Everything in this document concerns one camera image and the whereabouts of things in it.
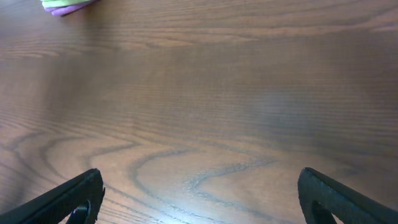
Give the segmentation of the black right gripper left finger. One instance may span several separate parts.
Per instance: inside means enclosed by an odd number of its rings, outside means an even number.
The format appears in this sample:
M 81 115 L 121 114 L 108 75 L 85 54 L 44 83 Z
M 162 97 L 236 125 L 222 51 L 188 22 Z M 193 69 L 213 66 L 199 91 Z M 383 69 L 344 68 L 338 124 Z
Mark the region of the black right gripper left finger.
M 95 224 L 105 195 L 101 172 L 89 169 L 39 197 L 1 215 L 3 224 Z

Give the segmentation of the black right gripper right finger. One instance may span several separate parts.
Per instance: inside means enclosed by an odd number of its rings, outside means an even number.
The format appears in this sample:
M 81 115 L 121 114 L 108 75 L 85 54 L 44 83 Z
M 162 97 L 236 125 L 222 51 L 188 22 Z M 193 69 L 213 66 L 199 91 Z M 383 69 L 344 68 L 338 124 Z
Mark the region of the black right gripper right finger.
M 300 206 L 308 224 L 395 224 L 397 212 L 306 167 L 297 182 Z

